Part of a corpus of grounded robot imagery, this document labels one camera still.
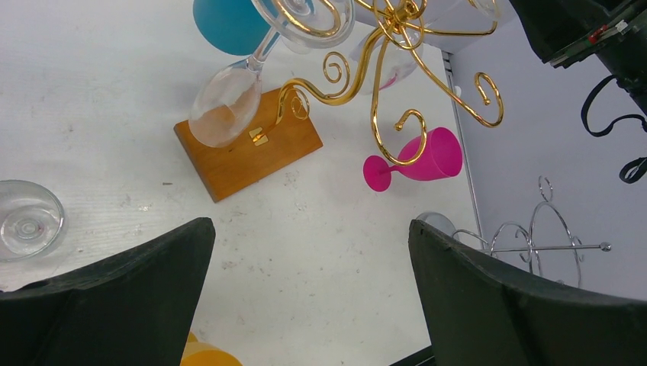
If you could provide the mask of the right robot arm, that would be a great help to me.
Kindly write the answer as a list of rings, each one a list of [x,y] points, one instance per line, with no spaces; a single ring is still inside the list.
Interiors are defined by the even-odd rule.
[[[553,68],[595,55],[609,71],[581,108],[585,130],[594,137],[611,133],[616,123],[637,120],[646,128],[646,3],[633,0],[513,1],[511,3],[533,52]],[[642,110],[612,120],[602,130],[590,128],[594,99],[615,82]]]

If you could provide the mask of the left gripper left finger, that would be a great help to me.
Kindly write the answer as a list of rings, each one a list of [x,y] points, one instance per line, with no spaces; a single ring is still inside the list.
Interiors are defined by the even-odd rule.
[[[200,217],[1,295],[3,365],[178,365],[216,231]]]

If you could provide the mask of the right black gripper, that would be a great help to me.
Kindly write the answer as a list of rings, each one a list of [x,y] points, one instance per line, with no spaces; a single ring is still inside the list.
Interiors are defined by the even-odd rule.
[[[646,12],[645,1],[512,1],[533,52],[543,63],[576,63],[628,56],[646,47],[630,23]]]

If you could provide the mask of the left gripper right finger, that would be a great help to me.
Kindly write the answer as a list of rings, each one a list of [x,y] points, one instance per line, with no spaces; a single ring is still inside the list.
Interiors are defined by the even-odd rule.
[[[413,220],[408,248],[438,365],[644,365],[646,303],[530,274]]]

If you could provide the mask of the yellow plastic wine glass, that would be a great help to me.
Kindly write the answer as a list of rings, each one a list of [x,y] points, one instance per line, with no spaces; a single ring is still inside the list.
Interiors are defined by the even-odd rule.
[[[242,366],[233,355],[209,343],[201,342],[193,332],[188,334],[180,365]]]

